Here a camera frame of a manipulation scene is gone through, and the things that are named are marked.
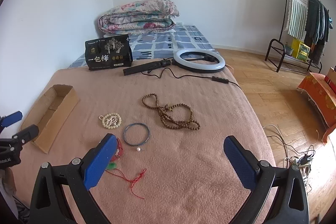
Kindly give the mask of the blue bangle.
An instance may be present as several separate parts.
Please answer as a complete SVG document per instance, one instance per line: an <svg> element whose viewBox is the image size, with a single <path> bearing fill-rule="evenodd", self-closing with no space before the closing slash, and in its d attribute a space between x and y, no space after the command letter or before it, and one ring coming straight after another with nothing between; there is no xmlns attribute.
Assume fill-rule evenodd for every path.
<svg viewBox="0 0 336 224"><path fill-rule="evenodd" d="M129 146L142 146L150 139L150 129L144 123L131 123L123 130L122 139Z"/></svg>

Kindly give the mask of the black clothes rack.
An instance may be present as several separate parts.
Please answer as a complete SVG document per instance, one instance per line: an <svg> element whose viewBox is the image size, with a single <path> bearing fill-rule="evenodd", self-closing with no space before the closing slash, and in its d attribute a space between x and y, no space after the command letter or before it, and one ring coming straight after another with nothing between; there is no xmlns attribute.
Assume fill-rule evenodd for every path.
<svg viewBox="0 0 336 224"><path fill-rule="evenodd" d="M301 61L295 59L291 56L293 49L291 48L291 43L294 37L288 35L284 30L285 16L286 16L286 5L287 0L285 0L284 16L282 18L282 26L279 37L270 40L268 49L265 56L265 61L269 61L276 68L276 72L284 69L286 71L292 71L295 73L309 73L313 69L318 72L322 71L322 59L318 65L313 63L308 57L307 61ZM333 29L333 21L329 13L329 33Z"/></svg>

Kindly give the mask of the shallow cardboard box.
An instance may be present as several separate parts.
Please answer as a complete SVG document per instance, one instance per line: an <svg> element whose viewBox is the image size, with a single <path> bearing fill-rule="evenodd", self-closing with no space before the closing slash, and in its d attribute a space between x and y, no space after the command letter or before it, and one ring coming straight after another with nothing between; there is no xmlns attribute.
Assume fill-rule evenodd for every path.
<svg viewBox="0 0 336 224"><path fill-rule="evenodd" d="M79 98L70 85L53 85L35 101L24 119L21 129L34 124L39 133L33 143L45 154L49 153L59 131L77 105Z"/></svg>

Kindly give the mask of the striped hanging cloth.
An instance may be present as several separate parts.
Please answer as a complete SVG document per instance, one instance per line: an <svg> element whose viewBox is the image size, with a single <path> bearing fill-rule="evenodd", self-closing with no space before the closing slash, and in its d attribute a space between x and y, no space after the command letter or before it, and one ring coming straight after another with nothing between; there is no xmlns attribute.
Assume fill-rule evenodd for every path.
<svg viewBox="0 0 336 224"><path fill-rule="evenodd" d="M306 35L309 0L287 0L284 30L303 41Z"/></svg>

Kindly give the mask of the dark hanging clothes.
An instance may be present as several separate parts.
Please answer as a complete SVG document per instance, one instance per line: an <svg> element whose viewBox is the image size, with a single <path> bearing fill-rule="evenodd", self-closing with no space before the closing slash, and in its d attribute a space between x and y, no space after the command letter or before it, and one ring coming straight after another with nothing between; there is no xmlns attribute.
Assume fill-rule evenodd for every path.
<svg viewBox="0 0 336 224"><path fill-rule="evenodd" d="M309 0L304 43L310 48L309 58L316 65L329 40L329 25L328 9L319 0Z"/></svg>

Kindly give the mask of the orange patterned cloth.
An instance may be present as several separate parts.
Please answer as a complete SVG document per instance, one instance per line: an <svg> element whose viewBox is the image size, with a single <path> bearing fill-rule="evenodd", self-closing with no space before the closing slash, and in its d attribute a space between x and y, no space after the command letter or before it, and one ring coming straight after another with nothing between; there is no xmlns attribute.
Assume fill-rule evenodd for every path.
<svg viewBox="0 0 336 224"><path fill-rule="evenodd" d="M328 136L335 131L335 82L329 76L310 72L298 85L318 108L326 124L322 142L327 143Z"/></svg>

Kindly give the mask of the red cord jade pendant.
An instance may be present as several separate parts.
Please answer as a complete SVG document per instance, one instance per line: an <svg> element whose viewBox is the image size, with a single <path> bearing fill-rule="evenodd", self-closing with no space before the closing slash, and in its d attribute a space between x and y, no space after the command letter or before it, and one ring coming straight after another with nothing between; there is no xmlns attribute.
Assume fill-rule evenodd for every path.
<svg viewBox="0 0 336 224"><path fill-rule="evenodd" d="M117 161L119 159L121 159L121 157L123 156L123 146L122 143L120 141L119 138L117 138L117 148L116 148L116 152L113 154L113 156L111 157L105 171L115 177L121 178L123 179L125 182L127 182L129 184L129 189L130 192L133 196L144 200L144 197L141 197L139 195L137 195L133 188L134 186L139 182L139 180L141 180L143 178L143 176L145 175L147 169L144 168L140 173L138 173L135 178L127 178L126 175L123 173L122 170L120 170L117 166Z"/></svg>

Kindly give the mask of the black snack bag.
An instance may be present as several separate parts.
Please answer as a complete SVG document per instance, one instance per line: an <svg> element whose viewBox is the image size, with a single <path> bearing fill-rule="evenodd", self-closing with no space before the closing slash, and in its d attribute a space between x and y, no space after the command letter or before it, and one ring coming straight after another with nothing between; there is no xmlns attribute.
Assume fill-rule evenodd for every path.
<svg viewBox="0 0 336 224"><path fill-rule="evenodd" d="M128 35L86 41L84 56L90 71L130 67L133 62Z"/></svg>

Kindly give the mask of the yellow box on rack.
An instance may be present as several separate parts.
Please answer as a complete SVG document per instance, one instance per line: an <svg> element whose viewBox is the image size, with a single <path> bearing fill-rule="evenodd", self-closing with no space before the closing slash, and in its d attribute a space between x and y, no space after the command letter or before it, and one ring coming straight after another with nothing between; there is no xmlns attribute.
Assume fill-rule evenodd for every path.
<svg viewBox="0 0 336 224"><path fill-rule="evenodd" d="M293 38L291 43L291 48L293 52L291 54L292 57L301 61L307 61L307 58L310 53L310 47L304 44L301 40Z"/></svg>

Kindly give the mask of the folded floral quilt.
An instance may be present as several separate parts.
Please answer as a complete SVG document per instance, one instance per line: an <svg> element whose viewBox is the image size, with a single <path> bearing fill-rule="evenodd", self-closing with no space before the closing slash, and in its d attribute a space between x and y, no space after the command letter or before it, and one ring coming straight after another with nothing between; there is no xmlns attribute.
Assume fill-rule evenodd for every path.
<svg viewBox="0 0 336 224"><path fill-rule="evenodd" d="M139 35L172 30L179 11L171 0L144 0L116 6L98 20L108 35Z"/></svg>

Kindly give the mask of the blue checked bed sheet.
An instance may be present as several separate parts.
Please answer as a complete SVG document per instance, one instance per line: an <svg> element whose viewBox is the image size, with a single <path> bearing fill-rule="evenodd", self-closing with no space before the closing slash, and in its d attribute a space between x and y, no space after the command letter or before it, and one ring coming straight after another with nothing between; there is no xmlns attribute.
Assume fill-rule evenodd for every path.
<svg viewBox="0 0 336 224"><path fill-rule="evenodd" d="M118 35L104 35L108 38ZM192 25L175 26L172 30L160 33L148 33L139 35L128 35L133 60L169 59L174 52L183 48L204 49L214 51L215 49L205 36ZM87 67L84 53L70 65L70 68Z"/></svg>

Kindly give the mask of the pink blanket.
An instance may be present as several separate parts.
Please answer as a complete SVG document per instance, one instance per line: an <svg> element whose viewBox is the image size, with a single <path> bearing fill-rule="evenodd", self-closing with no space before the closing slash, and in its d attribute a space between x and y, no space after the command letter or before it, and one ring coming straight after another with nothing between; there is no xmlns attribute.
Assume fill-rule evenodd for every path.
<svg viewBox="0 0 336 224"><path fill-rule="evenodd" d="M131 123L144 123L150 139L141 152L127 144L117 166L127 178L145 175L134 186L104 173L91 192L112 223L228 223L249 191L223 151L233 135L258 159L274 164L259 119L243 91L234 83L188 77L179 68L160 79L124 76L121 69L63 69L49 86L72 86L79 102L59 131L49 153L33 143L23 147L13 168L18 198L29 204L42 163L68 164L83 157L106 135L99 116L118 113L121 136Z"/></svg>

